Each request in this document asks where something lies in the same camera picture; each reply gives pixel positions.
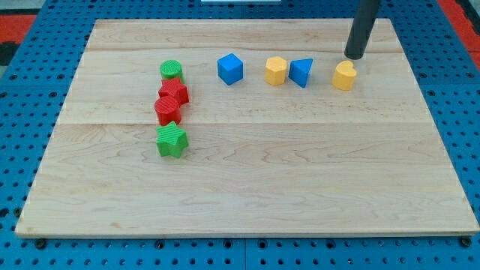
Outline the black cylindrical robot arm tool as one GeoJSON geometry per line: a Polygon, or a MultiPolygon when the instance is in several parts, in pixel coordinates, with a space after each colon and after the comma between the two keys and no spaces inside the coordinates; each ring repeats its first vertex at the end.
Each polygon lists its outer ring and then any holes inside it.
{"type": "Polygon", "coordinates": [[[359,60],[365,54],[381,2],[381,0],[359,1],[344,50],[344,55],[348,59],[359,60]]]}

